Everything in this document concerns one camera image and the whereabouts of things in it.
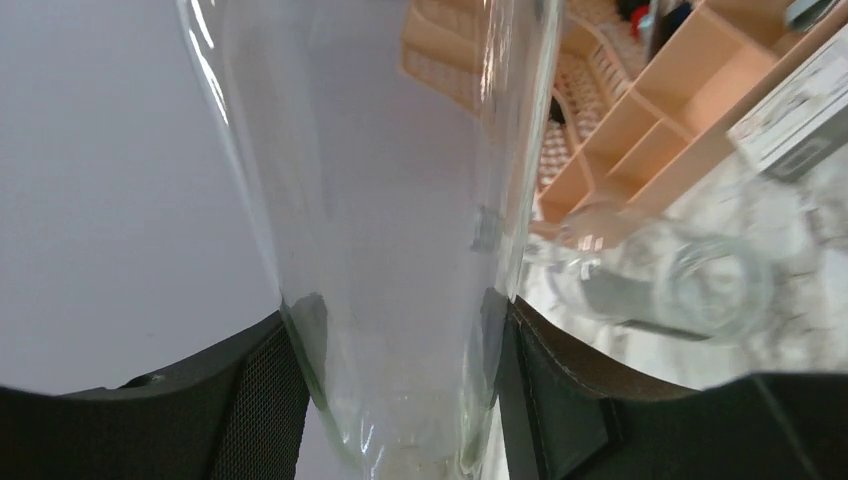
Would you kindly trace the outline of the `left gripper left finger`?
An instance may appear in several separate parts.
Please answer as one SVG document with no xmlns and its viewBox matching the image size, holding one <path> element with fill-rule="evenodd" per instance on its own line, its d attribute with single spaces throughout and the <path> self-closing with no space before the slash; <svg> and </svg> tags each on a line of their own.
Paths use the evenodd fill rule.
<svg viewBox="0 0 848 480">
<path fill-rule="evenodd" d="M 1 391 L 5 479 L 292 479 L 309 392 L 280 314 L 114 389 Z"/>
</svg>

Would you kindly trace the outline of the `clear bottle silver cap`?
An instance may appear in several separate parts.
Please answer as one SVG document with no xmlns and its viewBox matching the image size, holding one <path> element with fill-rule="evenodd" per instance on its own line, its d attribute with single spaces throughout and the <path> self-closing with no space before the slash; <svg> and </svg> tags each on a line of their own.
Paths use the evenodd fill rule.
<svg viewBox="0 0 848 480">
<path fill-rule="evenodd" d="M 747 241 L 672 221 L 534 221 L 525 258 L 569 313 L 693 342 L 734 343 L 765 329 L 775 293 L 769 262 Z"/>
</svg>

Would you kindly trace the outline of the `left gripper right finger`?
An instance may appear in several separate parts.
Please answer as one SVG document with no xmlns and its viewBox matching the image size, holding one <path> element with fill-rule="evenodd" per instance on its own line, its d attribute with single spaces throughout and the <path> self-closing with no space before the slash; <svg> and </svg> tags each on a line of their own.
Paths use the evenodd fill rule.
<svg viewBox="0 0 848 480">
<path fill-rule="evenodd" d="M 513 479 L 843 479 L 847 378 L 755 373 L 695 391 L 509 307 L 498 374 Z"/>
</svg>

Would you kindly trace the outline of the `clear glass bottle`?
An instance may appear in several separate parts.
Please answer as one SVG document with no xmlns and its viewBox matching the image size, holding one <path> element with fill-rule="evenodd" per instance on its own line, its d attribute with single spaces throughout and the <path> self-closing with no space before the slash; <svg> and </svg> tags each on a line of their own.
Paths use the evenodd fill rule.
<svg viewBox="0 0 848 480">
<path fill-rule="evenodd" d="M 336 454 L 478 479 L 560 1 L 181 1 Z"/>
</svg>

